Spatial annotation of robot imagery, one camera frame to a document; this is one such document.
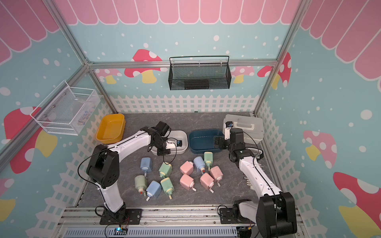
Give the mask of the white plastic storage box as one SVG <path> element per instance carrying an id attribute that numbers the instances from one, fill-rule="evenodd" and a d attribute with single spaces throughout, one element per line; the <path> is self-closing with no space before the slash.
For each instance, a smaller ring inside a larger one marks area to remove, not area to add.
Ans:
<path id="1" fill-rule="evenodd" d="M 168 140 L 176 144 L 176 148 L 170 149 L 170 155 L 183 154 L 188 148 L 188 137 L 184 131 L 171 131 Z"/>

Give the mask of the dark teal storage box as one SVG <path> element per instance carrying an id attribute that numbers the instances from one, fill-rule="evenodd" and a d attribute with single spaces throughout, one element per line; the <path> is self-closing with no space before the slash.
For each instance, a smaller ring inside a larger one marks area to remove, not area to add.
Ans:
<path id="1" fill-rule="evenodd" d="M 189 148 L 194 154 L 203 154 L 204 152 L 221 152 L 219 148 L 214 147 L 214 138 L 224 136 L 220 130 L 198 130 L 189 134 Z"/>

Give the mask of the yellow plastic storage box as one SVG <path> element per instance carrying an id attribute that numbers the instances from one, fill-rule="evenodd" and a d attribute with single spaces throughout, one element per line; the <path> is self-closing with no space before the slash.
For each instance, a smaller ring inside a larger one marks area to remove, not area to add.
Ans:
<path id="1" fill-rule="evenodd" d="M 126 120 L 123 114 L 110 114 L 102 118 L 96 139 L 103 144 L 114 144 L 122 140 Z"/>

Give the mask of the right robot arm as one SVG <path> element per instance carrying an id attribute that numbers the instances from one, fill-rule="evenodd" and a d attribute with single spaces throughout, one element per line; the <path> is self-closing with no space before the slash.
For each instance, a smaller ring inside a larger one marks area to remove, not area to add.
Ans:
<path id="1" fill-rule="evenodd" d="M 213 138 L 215 148 L 229 151 L 229 160 L 243 172 L 259 198 L 259 202 L 252 205 L 248 201 L 240 201 L 237 205 L 239 214 L 255 222 L 263 238 L 297 233 L 293 195 L 283 192 L 266 175 L 258 162 L 264 157 L 263 151 L 247 147 L 244 134 L 242 129 L 231 128 L 224 136 Z"/>

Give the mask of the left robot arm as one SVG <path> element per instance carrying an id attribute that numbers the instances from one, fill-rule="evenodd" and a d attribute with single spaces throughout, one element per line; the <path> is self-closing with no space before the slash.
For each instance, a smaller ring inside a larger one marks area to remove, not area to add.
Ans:
<path id="1" fill-rule="evenodd" d="M 156 147 L 158 156 L 171 153 L 168 135 L 171 128 L 160 121 L 154 127 L 143 127 L 132 136 L 110 145 L 98 145 L 88 163 L 86 174 L 102 195 L 104 206 L 113 214 L 121 213 L 125 203 L 121 198 L 117 181 L 120 175 L 120 163 L 129 155 L 143 147 Z"/>

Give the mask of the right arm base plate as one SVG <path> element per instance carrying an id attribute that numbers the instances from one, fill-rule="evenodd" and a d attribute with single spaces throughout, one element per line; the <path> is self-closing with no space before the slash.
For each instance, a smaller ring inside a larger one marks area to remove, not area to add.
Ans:
<path id="1" fill-rule="evenodd" d="M 232 208 L 220 207 L 217 211 L 221 224 L 238 224 Z"/>

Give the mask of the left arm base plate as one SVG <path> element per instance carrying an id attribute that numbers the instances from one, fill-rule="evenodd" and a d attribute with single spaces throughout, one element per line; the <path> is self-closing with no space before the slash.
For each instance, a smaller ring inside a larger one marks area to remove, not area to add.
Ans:
<path id="1" fill-rule="evenodd" d="M 113 213 L 106 209 L 101 215 L 100 225 L 139 225 L 142 218 L 142 209 L 121 208 Z"/>

